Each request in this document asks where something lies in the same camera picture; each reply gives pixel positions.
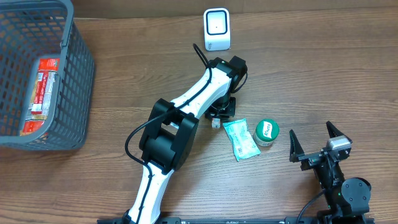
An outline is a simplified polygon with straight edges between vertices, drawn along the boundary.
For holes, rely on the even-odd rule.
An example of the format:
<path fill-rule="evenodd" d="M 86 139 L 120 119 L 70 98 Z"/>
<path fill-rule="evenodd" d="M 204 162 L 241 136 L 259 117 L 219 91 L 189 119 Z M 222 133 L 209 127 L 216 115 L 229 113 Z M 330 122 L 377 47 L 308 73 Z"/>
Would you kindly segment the green wet wipes packet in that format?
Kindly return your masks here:
<path fill-rule="evenodd" d="M 223 123 L 223 127 L 232 143 L 234 156 L 238 162 L 261 153 L 248 130 L 246 119 Z"/>

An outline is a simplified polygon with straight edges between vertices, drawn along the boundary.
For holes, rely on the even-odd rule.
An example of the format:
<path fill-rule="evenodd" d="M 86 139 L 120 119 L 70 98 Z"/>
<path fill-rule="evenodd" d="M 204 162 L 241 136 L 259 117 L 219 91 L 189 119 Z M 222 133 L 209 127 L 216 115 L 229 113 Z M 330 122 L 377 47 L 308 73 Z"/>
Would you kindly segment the red snack bar packet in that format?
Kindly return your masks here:
<path fill-rule="evenodd" d="M 36 132 L 48 118 L 53 84 L 59 64 L 59 58 L 41 58 L 39 60 L 27 116 L 20 131 L 21 136 Z"/>

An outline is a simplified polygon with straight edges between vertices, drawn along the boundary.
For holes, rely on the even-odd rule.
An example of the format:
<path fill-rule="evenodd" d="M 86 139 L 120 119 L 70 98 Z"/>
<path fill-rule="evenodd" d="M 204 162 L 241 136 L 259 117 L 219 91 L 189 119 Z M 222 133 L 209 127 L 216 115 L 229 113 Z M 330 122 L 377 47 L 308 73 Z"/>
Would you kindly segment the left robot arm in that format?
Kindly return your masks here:
<path fill-rule="evenodd" d="M 236 104 L 232 94 L 247 79 L 245 60 L 234 56 L 230 61 L 219 57 L 205 61 L 205 72 L 182 96 L 159 99 L 149 119 L 138 127 L 143 166 L 136 201 L 125 212 L 121 223 L 155 223 L 160 204 L 172 174 L 186 161 L 194 142 L 201 116 L 228 119 Z"/>

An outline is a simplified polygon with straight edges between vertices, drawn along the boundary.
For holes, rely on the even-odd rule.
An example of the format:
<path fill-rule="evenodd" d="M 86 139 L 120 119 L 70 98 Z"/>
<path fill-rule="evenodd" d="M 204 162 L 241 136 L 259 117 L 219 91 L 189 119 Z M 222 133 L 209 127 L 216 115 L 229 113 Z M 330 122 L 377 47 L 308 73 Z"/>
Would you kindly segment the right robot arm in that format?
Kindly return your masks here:
<path fill-rule="evenodd" d="M 364 178 L 345 178 L 340 162 L 349 158 L 353 141 L 330 121 L 326 122 L 329 140 L 320 152 L 311 154 L 304 150 L 293 130 L 290 137 L 290 162 L 301 163 L 302 171 L 312 170 L 322 191 L 314 196 L 296 217 L 296 223 L 374 223 L 365 214 L 370 211 L 371 184 Z M 324 196 L 328 205 L 315 217 L 304 217 L 308 207 Z"/>

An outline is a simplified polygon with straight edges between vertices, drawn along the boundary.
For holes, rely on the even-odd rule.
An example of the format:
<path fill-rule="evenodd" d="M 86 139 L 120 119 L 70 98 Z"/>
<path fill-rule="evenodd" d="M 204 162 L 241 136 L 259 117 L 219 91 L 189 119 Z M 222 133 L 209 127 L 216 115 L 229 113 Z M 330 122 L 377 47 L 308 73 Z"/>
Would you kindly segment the orange tissue packet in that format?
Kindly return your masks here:
<path fill-rule="evenodd" d="M 220 128 L 221 120 L 219 118 L 212 118 L 211 119 L 211 127 L 212 128 Z"/>

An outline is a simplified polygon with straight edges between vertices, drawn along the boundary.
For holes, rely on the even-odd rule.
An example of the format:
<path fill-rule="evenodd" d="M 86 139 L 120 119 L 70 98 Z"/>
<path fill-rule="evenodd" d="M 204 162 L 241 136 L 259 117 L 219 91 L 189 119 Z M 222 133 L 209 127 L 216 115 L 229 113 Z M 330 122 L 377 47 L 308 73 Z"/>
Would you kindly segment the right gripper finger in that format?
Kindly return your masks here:
<path fill-rule="evenodd" d="M 345 134 L 343 134 L 331 121 L 326 122 L 326 128 L 329 134 L 328 144 L 339 143 L 348 144 L 352 143 L 352 140 Z"/>
<path fill-rule="evenodd" d="M 299 162 L 300 161 L 299 157 L 304 156 L 305 153 L 304 153 L 302 146 L 300 145 L 299 140 L 297 139 L 297 136 L 294 133 L 293 129 L 291 129 L 289 131 L 289 136 L 290 136 L 289 161 L 290 162 Z"/>

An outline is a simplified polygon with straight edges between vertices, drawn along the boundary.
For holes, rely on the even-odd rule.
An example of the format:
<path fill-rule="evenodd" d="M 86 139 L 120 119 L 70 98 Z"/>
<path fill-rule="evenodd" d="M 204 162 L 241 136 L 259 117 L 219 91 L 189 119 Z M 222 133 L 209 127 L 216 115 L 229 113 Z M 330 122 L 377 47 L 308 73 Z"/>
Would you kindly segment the green lid Knorr jar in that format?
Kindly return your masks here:
<path fill-rule="evenodd" d="M 257 124 L 253 138 L 256 144 L 267 147 L 273 144 L 279 132 L 279 125 L 274 120 L 263 119 Z"/>

